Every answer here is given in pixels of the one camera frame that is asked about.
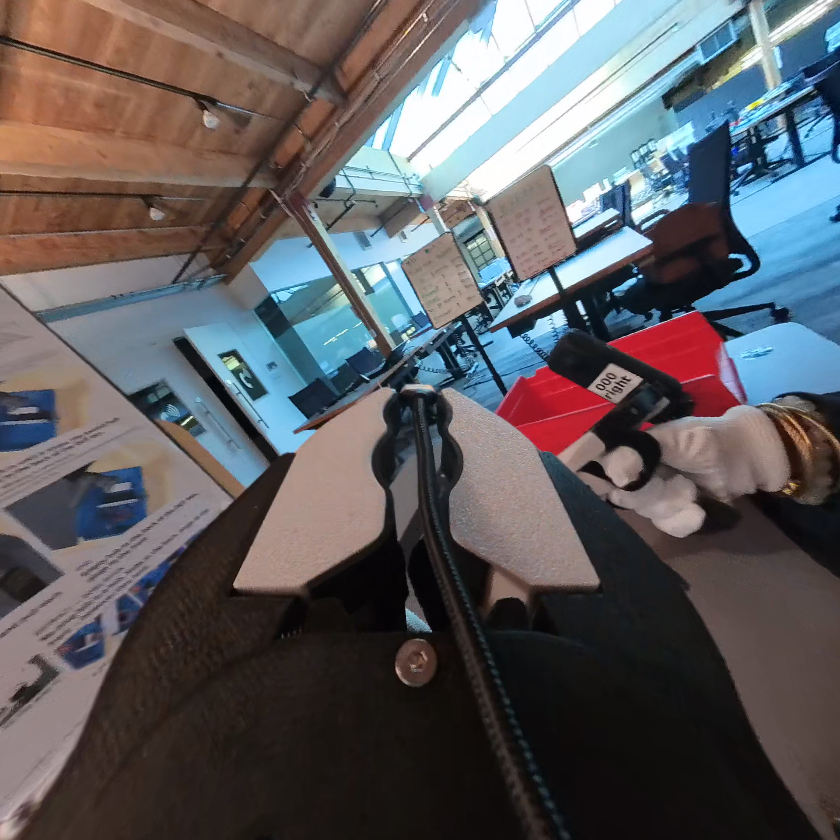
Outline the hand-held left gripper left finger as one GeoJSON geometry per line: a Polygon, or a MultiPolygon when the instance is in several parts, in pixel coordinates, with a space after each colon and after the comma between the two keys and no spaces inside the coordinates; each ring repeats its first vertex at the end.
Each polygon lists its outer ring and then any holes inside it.
{"type": "Polygon", "coordinates": [[[234,579],[237,593],[309,596],[387,536],[400,413],[397,393],[381,388],[299,448],[234,579]]]}

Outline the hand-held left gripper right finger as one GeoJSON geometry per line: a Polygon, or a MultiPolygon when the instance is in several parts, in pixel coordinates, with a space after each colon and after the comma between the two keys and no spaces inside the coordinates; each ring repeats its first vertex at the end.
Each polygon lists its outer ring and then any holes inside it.
{"type": "Polygon", "coordinates": [[[489,570],[480,611],[509,598],[531,606],[539,595],[597,592],[601,580],[535,445],[457,391],[441,399],[460,456],[450,531],[489,570]]]}

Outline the red storage box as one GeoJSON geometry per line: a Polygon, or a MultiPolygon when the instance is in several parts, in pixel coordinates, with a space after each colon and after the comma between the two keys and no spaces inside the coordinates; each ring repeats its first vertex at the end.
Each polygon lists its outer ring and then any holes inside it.
{"type": "MultiPolygon", "coordinates": [[[[747,403],[725,343],[698,312],[615,339],[611,346],[675,377],[694,414],[718,417],[747,403]]],[[[496,413],[542,451],[559,454],[600,421],[611,404],[544,366],[519,377],[496,413]]]]}

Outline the person's right forearm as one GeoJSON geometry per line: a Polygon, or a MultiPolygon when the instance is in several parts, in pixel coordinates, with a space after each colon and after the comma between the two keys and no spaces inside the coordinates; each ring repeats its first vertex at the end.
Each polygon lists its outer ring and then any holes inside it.
{"type": "Polygon", "coordinates": [[[779,430],[763,406],[731,410],[742,441],[744,477],[733,481],[786,536],[833,574],[839,571],[839,394],[793,392],[768,407],[793,411],[793,437],[779,430]]]}

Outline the person's right hand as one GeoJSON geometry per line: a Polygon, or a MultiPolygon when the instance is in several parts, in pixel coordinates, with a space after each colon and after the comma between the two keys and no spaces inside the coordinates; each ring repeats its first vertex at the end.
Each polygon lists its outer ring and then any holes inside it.
{"type": "Polygon", "coordinates": [[[675,538],[707,526],[703,503],[777,491],[792,478],[781,434],[758,408],[688,416],[651,426],[596,463],[612,485],[606,498],[675,538]]]}

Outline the whiteboard stand pole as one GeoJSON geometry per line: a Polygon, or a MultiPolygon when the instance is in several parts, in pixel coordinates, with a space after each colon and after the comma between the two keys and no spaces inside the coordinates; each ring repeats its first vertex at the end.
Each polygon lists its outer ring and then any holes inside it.
{"type": "Polygon", "coordinates": [[[579,308],[581,294],[589,285],[588,279],[577,270],[573,271],[560,266],[550,267],[549,276],[557,289],[558,305],[565,316],[568,327],[571,330],[592,335],[592,327],[586,311],[579,308]]]}
{"type": "Polygon", "coordinates": [[[479,354],[479,357],[482,359],[482,361],[484,362],[488,372],[490,373],[490,377],[491,377],[492,381],[495,383],[497,389],[500,391],[502,396],[506,396],[508,394],[508,388],[505,386],[504,381],[502,380],[502,378],[499,375],[496,367],[492,363],[492,361],[491,361],[491,359],[490,359],[490,357],[489,357],[489,355],[486,351],[485,346],[481,343],[481,341],[477,337],[476,332],[474,331],[471,323],[469,322],[469,318],[465,314],[462,314],[459,317],[459,320],[460,320],[461,325],[464,328],[464,331],[465,331],[469,341],[472,343],[474,349],[477,351],[477,353],[479,354]]]}

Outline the long wooden desk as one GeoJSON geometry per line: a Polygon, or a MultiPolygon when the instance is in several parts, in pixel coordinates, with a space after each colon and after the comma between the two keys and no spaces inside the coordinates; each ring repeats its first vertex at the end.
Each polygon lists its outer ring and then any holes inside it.
{"type": "MultiPolygon", "coordinates": [[[[577,270],[588,279],[589,285],[581,294],[582,301],[587,294],[594,292],[598,285],[620,270],[641,265],[653,253],[652,239],[623,227],[584,252],[561,262],[559,266],[577,270]]],[[[513,332],[520,324],[540,320],[560,310],[557,289],[548,270],[524,281],[519,292],[532,297],[530,305],[527,308],[516,308],[513,300],[510,300],[490,324],[490,332],[496,333],[504,329],[513,332]]]]}

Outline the wooden office desk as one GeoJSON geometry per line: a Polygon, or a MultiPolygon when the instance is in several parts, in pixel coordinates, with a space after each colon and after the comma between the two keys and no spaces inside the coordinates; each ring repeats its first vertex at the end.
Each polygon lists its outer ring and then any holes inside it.
{"type": "Polygon", "coordinates": [[[294,430],[294,434],[314,432],[366,396],[388,385],[400,387],[409,382],[410,379],[414,378],[416,372],[419,371],[421,363],[429,355],[437,352],[455,334],[456,327],[455,324],[450,324],[446,328],[432,331],[425,339],[410,340],[400,360],[393,363],[392,366],[387,367],[382,373],[377,374],[369,381],[363,381],[361,385],[353,388],[348,395],[340,398],[335,404],[323,409],[313,418],[307,420],[307,422],[294,430]]]}

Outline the white door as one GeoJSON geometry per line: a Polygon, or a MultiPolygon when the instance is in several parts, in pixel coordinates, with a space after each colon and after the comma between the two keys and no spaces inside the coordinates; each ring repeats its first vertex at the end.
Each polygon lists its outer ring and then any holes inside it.
{"type": "Polygon", "coordinates": [[[260,354],[250,347],[244,336],[226,322],[211,322],[184,329],[184,354],[202,375],[214,397],[223,408],[222,418],[235,423],[239,433],[246,436],[252,447],[266,459],[284,455],[298,446],[293,429],[299,425],[301,415],[284,394],[277,374],[280,372],[279,356],[260,354]],[[232,378],[218,355],[227,350],[237,350],[251,366],[268,391],[268,395],[254,402],[269,425],[268,429],[257,423],[247,406],[227,384],[232,378]]]}

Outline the instruction sheet on stand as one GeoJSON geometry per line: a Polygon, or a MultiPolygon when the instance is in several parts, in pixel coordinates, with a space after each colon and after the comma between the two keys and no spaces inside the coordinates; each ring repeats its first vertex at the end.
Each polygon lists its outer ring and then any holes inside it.
{"type": "Polygon", "coordinates": [[[237,499],[245,493],[246,487],[183,427],[160,420],[154,420],[154,424],[222,487],[231,498],[237,499]]]}

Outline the dark door poster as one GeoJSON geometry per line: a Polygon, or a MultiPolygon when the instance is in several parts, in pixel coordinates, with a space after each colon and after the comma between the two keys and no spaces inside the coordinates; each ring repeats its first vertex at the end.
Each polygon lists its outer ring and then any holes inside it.
{"type": "Polygon", "coordinates": [[[255,403],[268,395],[266,387],[237,350],[227,350],[218,355],[226,371],[239,390],[255,403]]]}

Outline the white flat sheet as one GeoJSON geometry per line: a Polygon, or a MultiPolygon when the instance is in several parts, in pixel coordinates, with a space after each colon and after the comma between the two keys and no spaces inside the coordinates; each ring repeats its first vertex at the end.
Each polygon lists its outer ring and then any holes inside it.
{"type": "Polygon", "coordinates": [[[774,324],[731,339],[723,348],[747,404],[767,403],[785,393],[839,391],[838,344],[799,323],[774,324]]]}

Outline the printed instruction sheet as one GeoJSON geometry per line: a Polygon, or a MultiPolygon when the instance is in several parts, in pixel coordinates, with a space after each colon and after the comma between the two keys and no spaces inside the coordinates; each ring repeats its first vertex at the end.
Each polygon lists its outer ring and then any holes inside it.
{"type": "Polygon", "coordinates": [[[1,295],[1,817],[19,833],[164,574],[233,498],[1,295]]]}

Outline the dark wall poster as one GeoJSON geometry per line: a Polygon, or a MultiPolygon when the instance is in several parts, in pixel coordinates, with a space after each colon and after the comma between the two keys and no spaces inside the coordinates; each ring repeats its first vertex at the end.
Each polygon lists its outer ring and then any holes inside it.
{"type": "Polygon", "coordinates": [[[174,393],[165,380],[159,380],[139,390],[127,394],[129,401],[143,415],[155,422],[174,424],[195,438],[205,434],[193,410],[174,393]]]}

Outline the wooden ceiling post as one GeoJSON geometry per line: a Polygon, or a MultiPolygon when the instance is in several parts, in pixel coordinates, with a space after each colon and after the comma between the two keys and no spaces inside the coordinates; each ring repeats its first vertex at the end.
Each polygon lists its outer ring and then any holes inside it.
{"type": "Polygon", "coordinates": [[[310,243],[329,268],[351,307],[373,337],[377,349],[384,357],[388,357],[395,347],[391,335],[368,302],[360,282],[334,244],[314,205],[299,192],[291,192],[285,200],[284,207],[289,216],[297,220],[301,230],[308,236],[310,243]]]}

